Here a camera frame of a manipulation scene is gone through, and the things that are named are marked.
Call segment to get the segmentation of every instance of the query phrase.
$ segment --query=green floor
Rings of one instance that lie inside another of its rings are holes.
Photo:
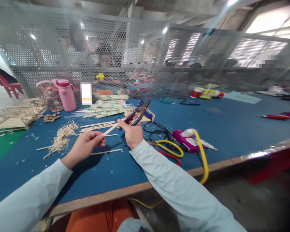
[[[26,130],[14,133],[7,133],[0,136],[0,159],[16,144],[16,142],[26,133]]]

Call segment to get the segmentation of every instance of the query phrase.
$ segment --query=orange pants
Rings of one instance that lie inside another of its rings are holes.
[[[131,217],[133,213],[127,200],[121,198],[74,211],[66,232],[116,232]]]

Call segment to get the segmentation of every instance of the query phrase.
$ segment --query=mesh partition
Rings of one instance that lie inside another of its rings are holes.
[[[38,81],[55,78],[130,98],[160,97],[165,87],[179,97],[208,83],[253,91],[272,75],[255,69],[256,56],[279,55],[287,45],[289,39],[0,1],[0,53],[29,97],[39,96]]]

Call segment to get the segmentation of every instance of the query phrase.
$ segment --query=blue table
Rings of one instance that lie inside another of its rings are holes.
[[[262,101],[248,104],[225,98],[196,99],[201,105],[189,106],[165,104],[160,103],[158,99],[153,99],[149,109],[156,115],[155,120],[170,131],[198,129],[201,139],[218,149],[218,151],[205,150],[208,163],[214,164],[267,149],[271,145],[290,138],[290,120],[280,121],[256,117],[256,115],[290,111],[290,101],[261,94],[254,94],[254,96],[261,98]],[[173,99],[173,102],[180,101],[180,99]],[[133,100],[131,103],[137,105],[138,101]],[[52,165],[58,158],[62,158],[69,152],[77,136],[70,136],[70,142],[65,150],[56,152],[45,160],[43,157],[48,154],[48,150],[36,151],[37,148],[52,145],[57,130],[70,120],[63,116],[69,114],[63,112],[62,118],[54,123],[44,124],[43,120],[39,119],[2,158],[0,161],[0,201],[39,174],[46,168],[46,165]],[[116,121],[122,117],[123,115],[120,114],[101,119],[81,117],[73,119],[81,126]],[[155,130],[157,127],[151,123],[148,129]],[[111,132],[111,134],[115,133],[119,136],[107,137],[107,147],[95,148],[94,152],[119,148],[122,148],[123,152],[95,155],[79,163],[54,203],[58,204],[55,207],[56,213],[51,213],[51,215],[132,194],[150,186],[147,183],[147,187],[142,188],[142,183],[147,182],[147,178],[130,156],[126,143],[120,138],[122,131],[115,129]],[[184,170],[201,167],[200,160],[195,154],[185,153],[181,162]]]

